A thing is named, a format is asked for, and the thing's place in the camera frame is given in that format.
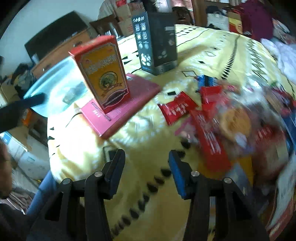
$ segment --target blue jeans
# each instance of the blue jeans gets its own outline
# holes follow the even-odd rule
[[[40,184],[38,191],[35,194],[32,203],[26,213],[32,224],[38,217],[45,203],[56,192],[58,185],[59,184],[54,180],[51,171],[49,171]]]

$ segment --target silver bolt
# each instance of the silver bolt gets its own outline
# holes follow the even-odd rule
[[[230,184],[230,183],[232,183],[232,180],[231,180],[231,178],[226,177],[226,178],[224,178],[224,182]]]
[[[71,182],[71,179],[70,178],[66,178],[63,180],[63,184],[67,185]]]
[[[94,173],[95,177],[101,177],[103,175],[103,173],[101,171],[97,171]]]
[[[191,172],[191,176],[193,176],[193,177],[198,177],[199,175],[200,175],[200,173],[198,171]]]

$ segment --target white wall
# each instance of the white wall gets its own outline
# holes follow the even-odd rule
[[[1,75],[11,74],[19,63],[32,63],[25,43],[61,16],[76,11],[89,25],[98,19],[103,0],[31,0],[12,20],[0,39],[4,57]]]

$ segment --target patterned tablecloth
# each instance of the patterned tablecloth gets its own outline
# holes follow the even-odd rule
[[[196,149],[182,147],[179,138],[174,136],[182,120],[173,126],[166,124],[157,104],[173,100],[168,92],[185,91],[200,104],[200,96],[195,93],[195,76],[206,74],[243,84],[255,75],[267,83],[279,81],[294,95],[295,86],[281,74],[276,61],[255,40],[187,25],[176,25],[176,38],[178,67],[159,76],[140,70],[134,35],[118,43],[125,72],[156,82],[163,89],[108,140],[96,135],[79,110],[91,98],[89,93],[63,113],[48,118],[50,166],[59,182],[67,177],[84,179],[100,170],[105,162],[104,146],[126,152],[126,165],[117,194],[105,202],[115,240],[182,240],[190,201],[181,199],[169,175],[170,150],[185,151],[184,161],[208,177],[223,175],[209,173]],[[241,160],[240,163],[252,182],[250,161]],[[120,226],[124,229],[117,236]]]

